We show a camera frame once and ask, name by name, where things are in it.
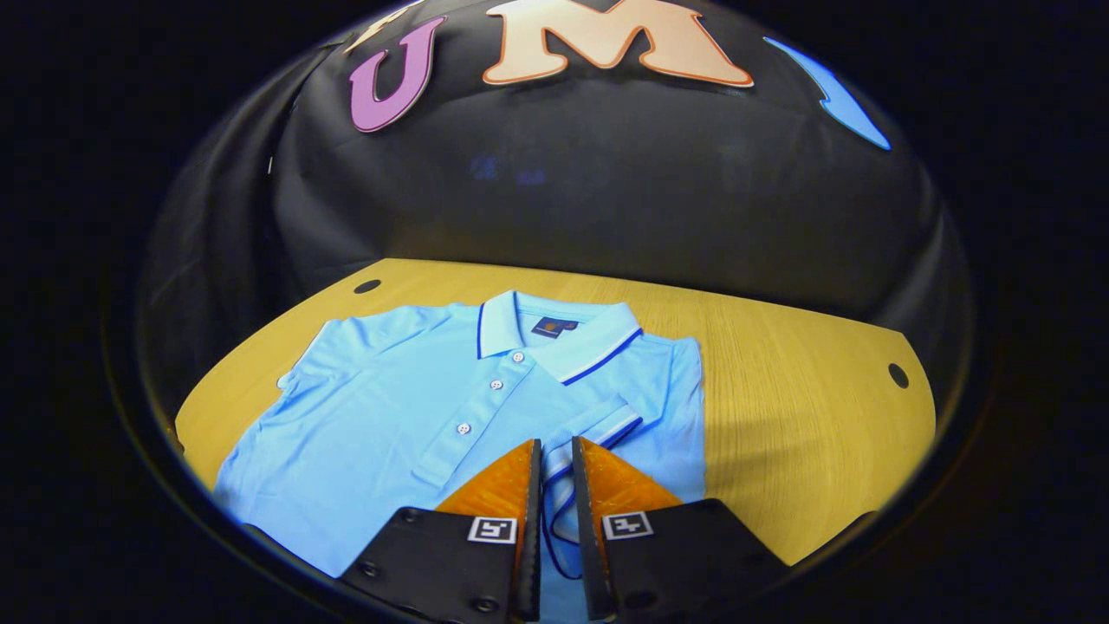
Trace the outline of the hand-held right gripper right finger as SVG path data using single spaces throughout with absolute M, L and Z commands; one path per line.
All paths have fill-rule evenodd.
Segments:
M 716 498 L 683 502 L 602 444 L 572 439 L 590 618 L 706 623 L 776 589 L 788 565 Z

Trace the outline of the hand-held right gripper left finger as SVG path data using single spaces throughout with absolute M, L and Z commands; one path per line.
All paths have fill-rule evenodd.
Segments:
M 340 576 L 429 623 L 527 623 L 542 611 L 542 443 L 496 459 L 433 510 L 399 507 Z

